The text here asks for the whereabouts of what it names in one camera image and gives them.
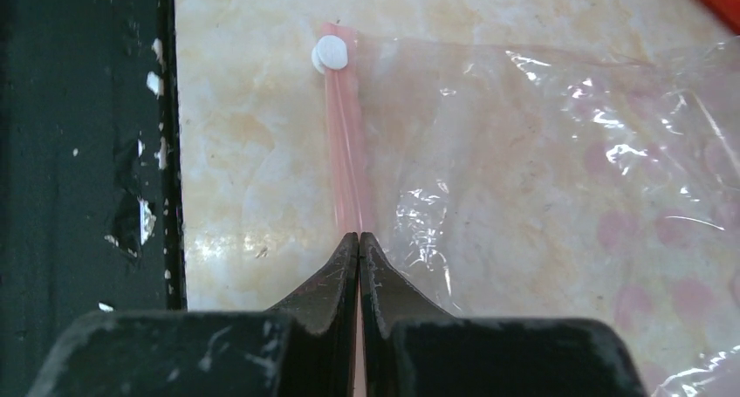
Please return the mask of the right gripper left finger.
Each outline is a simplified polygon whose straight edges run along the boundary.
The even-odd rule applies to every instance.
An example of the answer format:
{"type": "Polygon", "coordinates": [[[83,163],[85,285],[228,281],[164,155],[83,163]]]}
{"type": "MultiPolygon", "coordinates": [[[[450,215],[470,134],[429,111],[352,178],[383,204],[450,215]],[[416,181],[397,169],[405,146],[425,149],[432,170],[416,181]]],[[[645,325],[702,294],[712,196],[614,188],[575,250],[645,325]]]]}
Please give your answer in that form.
{"type": "Polygon", "coordinates": [[[359,237],[345,234],[317,272],[268,308],[291,319],[280,367],[278,396],[351,396],[359,237]]]}

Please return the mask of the clear zip top bag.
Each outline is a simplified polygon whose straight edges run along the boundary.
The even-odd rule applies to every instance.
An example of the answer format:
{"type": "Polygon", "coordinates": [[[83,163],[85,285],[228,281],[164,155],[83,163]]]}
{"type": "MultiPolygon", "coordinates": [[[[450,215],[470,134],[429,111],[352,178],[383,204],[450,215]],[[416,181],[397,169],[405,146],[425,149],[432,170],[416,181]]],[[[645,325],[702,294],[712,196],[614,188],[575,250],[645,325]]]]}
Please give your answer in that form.
{"type": "Polygon", "coordinates": [[[738,38],[643,61],[324,35],[340,230],[455,315],[595,318],[650,395],[738,395],[738,38]]]}

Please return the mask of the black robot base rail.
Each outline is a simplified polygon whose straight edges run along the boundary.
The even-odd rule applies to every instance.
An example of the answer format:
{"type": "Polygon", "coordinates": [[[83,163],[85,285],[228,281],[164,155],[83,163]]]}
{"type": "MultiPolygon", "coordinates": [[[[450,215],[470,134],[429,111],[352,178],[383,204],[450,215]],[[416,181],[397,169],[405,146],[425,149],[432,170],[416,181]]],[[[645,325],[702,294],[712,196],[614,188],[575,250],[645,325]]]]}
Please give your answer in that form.
{"type": "Polygon", "coordinates": [[[184,306],[175,0],[1,0],[1,393],[112,307],[184,306]]]}

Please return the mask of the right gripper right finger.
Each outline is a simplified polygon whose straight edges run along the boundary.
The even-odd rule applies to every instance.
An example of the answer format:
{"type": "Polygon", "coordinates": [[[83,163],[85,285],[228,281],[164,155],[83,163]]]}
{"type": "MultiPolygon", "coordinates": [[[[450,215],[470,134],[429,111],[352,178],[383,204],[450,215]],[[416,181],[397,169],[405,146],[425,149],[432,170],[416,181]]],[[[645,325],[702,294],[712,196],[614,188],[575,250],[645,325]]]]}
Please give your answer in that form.
{"type": "Polygon", "coordinates": [[[453,315],[427,298],[387,259],[377,238],[364,232],[359,248],[360,301],[368,396],[395,396],[394,326],[406,320],[453,315]]]}

